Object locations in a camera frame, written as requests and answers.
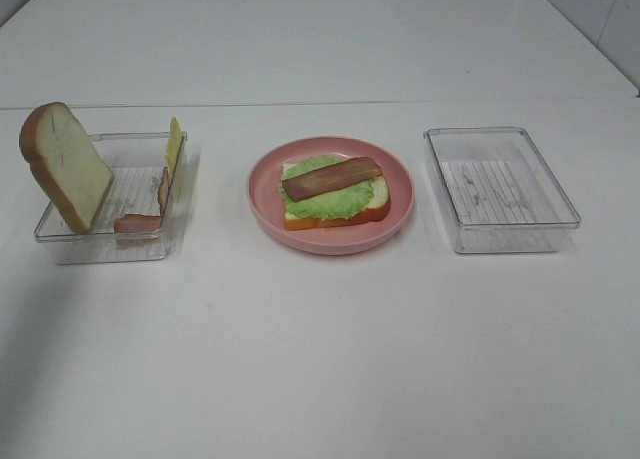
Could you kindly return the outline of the green lettuce leaf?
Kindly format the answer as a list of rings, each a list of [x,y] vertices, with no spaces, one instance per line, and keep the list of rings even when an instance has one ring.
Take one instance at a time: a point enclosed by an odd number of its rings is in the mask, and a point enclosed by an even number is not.
[[[295,163],[285,162],[282,164],[280,181],[283,172],[293,164]],[[303,218],[320,220],[351,219],[367,207],[377,207],[379,205],[379,200],[376,198],[379,190],[376,184],[377,181],[378,179],[365,180],[341,190],[324,193],[298,202],[293,201],[279,184],[278,190],[285,207],[284,217],[287,220]]]

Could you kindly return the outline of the bacon strip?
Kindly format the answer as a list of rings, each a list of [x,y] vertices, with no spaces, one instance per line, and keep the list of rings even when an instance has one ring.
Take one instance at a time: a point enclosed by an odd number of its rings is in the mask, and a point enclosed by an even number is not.
[[[163,168],[161,180],[157,188],[156,200],[159,205],[159,213],[156,215],[127,213],[116,219],[114,231],[116,233],[142,233],[153,232],[160,228],[167,205],[171,177],[167,167]]]
[[[381,175],[381,167],[369,157],[342,159],[319,155],[288,167],[282,174],[281,186],[293,201],[298,202]]]

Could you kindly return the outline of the bread slice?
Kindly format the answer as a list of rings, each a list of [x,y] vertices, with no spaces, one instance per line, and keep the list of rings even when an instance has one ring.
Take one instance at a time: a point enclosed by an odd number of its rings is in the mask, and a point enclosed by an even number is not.
[[[69,107],[51,102],[34,109],[21,128],[19,147],[69,229],[89,232],[114,173]]]
[[[299,201],[294,201],[282,186],[286,179],[344,161],[345,158],[319,155],[297,163],[282,164],[278,189],[285,208],[286,230],[360,225],[379,222],[387,216],[391,197],[383,175]]]

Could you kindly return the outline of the yellow cheese slice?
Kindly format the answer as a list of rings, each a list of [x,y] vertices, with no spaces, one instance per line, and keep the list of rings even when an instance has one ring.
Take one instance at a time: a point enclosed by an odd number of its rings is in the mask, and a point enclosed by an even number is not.
[[[167,162],[167,171],[170,179],[173,178],[179,152],[183,141],[183,131],[176,117],[172,117],[169,127],[168,142],[166,146],[165,158]]]

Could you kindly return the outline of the pink round plate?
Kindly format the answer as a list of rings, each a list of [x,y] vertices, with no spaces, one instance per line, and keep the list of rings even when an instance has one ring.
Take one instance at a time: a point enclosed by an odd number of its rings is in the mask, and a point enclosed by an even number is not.
[[[289,231],[284,228],[284,203],[278,183],[281,165],[317,155],[367,156],[380,166],[390,192],[390,211],[379,222]],[[415,201],[415,187],[405,164],[373,143],[340,136],[317,136],[285,143],[258,160],[247,179],[249,204],[262,229],[280,243],[304,252],[346,255],[386,242],[407,222]]]

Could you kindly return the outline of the clear plastic right bin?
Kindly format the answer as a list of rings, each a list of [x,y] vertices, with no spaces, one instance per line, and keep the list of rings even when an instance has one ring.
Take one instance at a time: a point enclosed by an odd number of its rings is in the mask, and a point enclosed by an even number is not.
[[[426,168],[458,254],[562,250],[581,217],[521,127],[424,132]]]

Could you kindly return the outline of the clear plastic bin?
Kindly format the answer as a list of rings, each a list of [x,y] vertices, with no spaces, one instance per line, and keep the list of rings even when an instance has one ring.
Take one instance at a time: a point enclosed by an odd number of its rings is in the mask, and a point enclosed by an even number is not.
[[[114,222],[127,213],[156,215],[156,200],[168,142],[167,132],[95,134],[94,146],[114,173],[114,179],[93,229],[75,234],[53,204],[48,204],[34,238],[58,264],[161,260],[183,239],[194,190],[198,158],[182,146],[171,181],[164,218],[153,232],[116,233]]]
[[[424,132],[426,168],[458,254],[562,250],[581,217],[521,127]]]

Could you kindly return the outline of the clear plastic left bin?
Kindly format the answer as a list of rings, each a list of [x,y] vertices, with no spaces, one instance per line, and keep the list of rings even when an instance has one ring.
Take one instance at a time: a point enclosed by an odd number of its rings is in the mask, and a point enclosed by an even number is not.
[[[182,146],[171,181],[164,218],[153,232],[116,233],[114,222],[127,213],[156,215],[156,200],[168,142],[167,132],[95,134],[94,146],[114,173],[114,179],[93,229],[75,234],[53,204],[48,204],[34,238],[58,264],[161,260],[183,239],[194,190],[198,158]]]

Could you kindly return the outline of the upright bread slice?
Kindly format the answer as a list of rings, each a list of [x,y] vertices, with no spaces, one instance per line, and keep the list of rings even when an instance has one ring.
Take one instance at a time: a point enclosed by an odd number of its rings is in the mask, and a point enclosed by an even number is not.
[[[69,229],[89,232],[114,173],[69,107],[51,102],[34,109],[21,128],[19,147]]]

